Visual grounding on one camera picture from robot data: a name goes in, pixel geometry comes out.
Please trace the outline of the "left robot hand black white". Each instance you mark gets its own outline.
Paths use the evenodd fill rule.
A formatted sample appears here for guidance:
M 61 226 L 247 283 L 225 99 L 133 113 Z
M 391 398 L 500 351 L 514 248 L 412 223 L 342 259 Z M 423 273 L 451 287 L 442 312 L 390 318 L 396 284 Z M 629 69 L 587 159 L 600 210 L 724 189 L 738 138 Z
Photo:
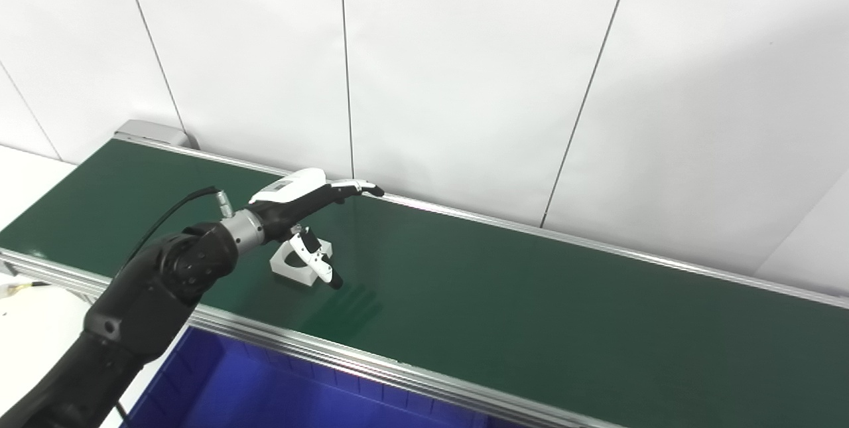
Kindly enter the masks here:
M 321 280 L 332 289 L 342 288 L 344 281 L 331 264 L 331 244 L 316 237 L 303 220 L 321 208 L 364 193 L 385 195 L 384 189 L 371 181 L 328 180 L 319 168 L 295 171 L 255 193 L 247 210 L 257 217 L 265 240 L 281 244 L 270 261 L 273 273 L 307 286 Z

